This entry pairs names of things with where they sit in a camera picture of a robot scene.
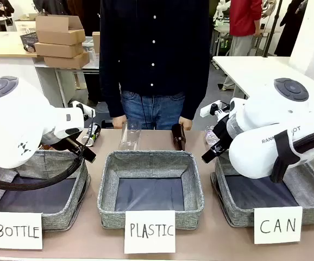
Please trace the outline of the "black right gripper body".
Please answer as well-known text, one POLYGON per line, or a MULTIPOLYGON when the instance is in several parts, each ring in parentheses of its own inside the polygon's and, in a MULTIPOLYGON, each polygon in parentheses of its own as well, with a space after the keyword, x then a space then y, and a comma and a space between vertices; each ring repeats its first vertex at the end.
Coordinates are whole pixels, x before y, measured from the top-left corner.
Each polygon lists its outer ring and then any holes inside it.
POLYGON ((212 146, 212 150, 215 153, 223 153, 229 147, 231 142, 233 141, 232 137, 229 135, 227 131, 227 121, 229 117, 225 116, 220 119, 218 123, 213 128, 213 133, 218 138, 218 141, 212 146))

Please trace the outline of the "person's left forearm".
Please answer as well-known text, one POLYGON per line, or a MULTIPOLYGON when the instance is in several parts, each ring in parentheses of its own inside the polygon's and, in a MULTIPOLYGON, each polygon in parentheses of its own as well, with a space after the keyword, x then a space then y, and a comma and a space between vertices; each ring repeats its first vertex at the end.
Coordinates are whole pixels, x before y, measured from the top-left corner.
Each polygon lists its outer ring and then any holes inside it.
POLYGON ((206 60, 204 63, 198 64, 190 75, 187 83, 185 100, 180 116, 188 120, 193 120, 197 108, 205 97, 208 87, 210 62, 206 60))

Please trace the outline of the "black green drink can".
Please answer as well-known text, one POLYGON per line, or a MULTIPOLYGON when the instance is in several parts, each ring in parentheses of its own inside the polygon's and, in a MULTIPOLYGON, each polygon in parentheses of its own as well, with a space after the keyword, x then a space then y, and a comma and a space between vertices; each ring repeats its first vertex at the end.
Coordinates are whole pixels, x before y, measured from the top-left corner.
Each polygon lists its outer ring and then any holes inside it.
POLYGON ((86 134, 82 137, 82 143, 86 146, 86 147, 92 147, 95 143, 95 141, 97 140, 97 138, 99 137, 101 132, 101 127, 99 124, 97 123, 91 123, 87 129, 86 134))

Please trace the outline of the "grey basket labelled plastic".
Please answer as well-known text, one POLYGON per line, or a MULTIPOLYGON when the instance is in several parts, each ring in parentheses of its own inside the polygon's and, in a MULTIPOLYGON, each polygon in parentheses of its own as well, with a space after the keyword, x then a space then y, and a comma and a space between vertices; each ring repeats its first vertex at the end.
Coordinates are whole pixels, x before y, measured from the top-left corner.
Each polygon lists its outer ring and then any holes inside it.
POLYGON ((196 159, 189 152, 114 151, 105 160, 97 198, 104 228, 124 228, 127 211, 173 210, 176 228, 193 230, 204 205, 196 159))

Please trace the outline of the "grey basket labelled bottle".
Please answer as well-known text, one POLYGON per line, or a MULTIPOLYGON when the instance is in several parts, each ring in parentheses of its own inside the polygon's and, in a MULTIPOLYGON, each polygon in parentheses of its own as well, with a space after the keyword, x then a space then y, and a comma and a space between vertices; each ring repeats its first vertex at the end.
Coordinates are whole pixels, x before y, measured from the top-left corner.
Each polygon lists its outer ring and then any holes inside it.
MULTIPOLYGON (((0 168, 0 180, 12 184, 39 183, 66 170, 75 157, 67 151, 38 150, 15 169, 0 168)), ((90 179, 86 164, 82 163, 68 178, 46 188, 0 190, 0 212, 40 213, 44 231, 67 230, 79 213, 90 179)))

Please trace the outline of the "white paper sign CAN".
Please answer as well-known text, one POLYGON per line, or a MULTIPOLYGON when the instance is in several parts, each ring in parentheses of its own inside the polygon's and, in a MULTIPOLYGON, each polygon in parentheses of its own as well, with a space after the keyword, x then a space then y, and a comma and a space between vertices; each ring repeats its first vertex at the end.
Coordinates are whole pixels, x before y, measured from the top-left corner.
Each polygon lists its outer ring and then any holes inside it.
POLYGON ((270 207, 254 209, 254 243, 280 244, 299 242, 303 208, 270 207))

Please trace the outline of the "person's right hand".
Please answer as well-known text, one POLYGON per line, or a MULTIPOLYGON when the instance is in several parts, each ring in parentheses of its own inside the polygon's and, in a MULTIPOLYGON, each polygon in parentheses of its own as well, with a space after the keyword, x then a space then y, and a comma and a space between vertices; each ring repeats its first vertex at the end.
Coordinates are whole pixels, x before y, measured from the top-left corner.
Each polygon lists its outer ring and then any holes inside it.
POLYGON ((127 117, 125 115, 112 118, 112 124, 114 129, 122 129, 123 125, 126 123, 127 117))

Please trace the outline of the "crumpled clear plastic bottle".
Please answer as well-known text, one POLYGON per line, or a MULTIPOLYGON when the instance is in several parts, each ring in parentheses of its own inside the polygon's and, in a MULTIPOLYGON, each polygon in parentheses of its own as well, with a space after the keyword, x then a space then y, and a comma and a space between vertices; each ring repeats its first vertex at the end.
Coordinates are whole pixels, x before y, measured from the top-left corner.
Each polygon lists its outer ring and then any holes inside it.
POLYGON ((209 147, 213 146, 219 141, 219 138, 213 132, 214 126, 207 126, 205 128, 205 142, 209 145, 209 147))

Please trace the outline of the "white paper sign PLASTIC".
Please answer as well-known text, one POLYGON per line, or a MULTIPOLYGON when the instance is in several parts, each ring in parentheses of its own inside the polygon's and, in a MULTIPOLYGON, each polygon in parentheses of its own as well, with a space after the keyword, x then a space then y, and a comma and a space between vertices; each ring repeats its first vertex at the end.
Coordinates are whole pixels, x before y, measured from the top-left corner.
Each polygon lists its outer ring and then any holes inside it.
POLYGON ((175 211, 125 212, 124 253, 175 253, 175 211))

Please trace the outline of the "white paper sign BOTTLE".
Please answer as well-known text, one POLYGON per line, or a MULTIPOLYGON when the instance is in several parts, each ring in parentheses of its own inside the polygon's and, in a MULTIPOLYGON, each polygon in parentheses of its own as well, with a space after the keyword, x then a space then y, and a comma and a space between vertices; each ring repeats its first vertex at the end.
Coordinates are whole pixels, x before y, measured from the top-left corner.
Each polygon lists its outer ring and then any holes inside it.
POLYGON ((42 250, 42 214, 0 212, 0 248, 42 250))

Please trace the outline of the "person in dark shirt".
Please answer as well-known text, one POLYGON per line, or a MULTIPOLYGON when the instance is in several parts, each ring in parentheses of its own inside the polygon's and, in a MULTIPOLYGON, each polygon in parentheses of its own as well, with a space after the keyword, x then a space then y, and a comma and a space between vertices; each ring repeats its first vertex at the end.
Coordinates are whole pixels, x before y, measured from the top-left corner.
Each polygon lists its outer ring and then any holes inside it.
POLYGON ((100 61, 117 63, 127 119, 168 130, 209 57, 209 0, 101 0, 100 61))

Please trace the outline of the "person in red top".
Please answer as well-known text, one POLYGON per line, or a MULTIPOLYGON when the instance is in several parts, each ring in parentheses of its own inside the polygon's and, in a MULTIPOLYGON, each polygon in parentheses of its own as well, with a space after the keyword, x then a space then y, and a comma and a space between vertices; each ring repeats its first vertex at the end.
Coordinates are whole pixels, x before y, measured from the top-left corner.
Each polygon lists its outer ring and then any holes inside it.
POLYGON ((262 0, 231 0, 229 34, 233 37, 229 56, 247 56, 253 37, 260 35, 262 0))

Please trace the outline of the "black tripod pole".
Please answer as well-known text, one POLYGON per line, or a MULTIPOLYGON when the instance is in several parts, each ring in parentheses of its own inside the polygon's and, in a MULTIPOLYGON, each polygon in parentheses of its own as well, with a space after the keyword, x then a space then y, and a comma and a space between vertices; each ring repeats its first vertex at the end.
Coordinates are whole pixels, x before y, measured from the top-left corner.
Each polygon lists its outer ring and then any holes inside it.
POLYGON ((279 19, 279 13, 280 13, 281 5, 282 5, 282 0, 279 0, 278 1, 278 7, 277 7, 277 10, 276 10, 276 13, 275 13, 275 16, 274 16, 273 24, 272 24, 272 27, 271 27, 271 31, 269 32, 269 36, 268 36, 268 38, 266 40, 265 48, 263 50, 263 55, 262 56, 264 58, 268 57, 269 47, 270 47, 271 42, 272 42, 272 38, 273 38, 273 35, 274 35, 274 32, 275 32, 277 21, 279 19))

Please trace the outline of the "light wooden table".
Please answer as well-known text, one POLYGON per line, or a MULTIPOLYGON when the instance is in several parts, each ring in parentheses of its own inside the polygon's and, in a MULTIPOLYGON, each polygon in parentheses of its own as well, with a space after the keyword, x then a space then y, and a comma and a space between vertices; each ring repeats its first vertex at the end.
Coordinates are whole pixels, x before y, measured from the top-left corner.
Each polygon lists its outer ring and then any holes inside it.
POLYGON ((0 58, 36 58, 24 50, 19 32, 0 32, 0 58))

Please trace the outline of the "white plastic crate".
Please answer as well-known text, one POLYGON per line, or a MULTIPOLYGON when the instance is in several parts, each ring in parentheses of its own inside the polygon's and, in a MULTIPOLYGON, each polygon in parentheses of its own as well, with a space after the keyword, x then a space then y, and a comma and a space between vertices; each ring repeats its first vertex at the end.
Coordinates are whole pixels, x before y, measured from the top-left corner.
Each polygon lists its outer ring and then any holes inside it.
POLYGON ((36 22, 35 21, 15 21, 16 31, 21 35, 35 33, 36 32, 36 22))

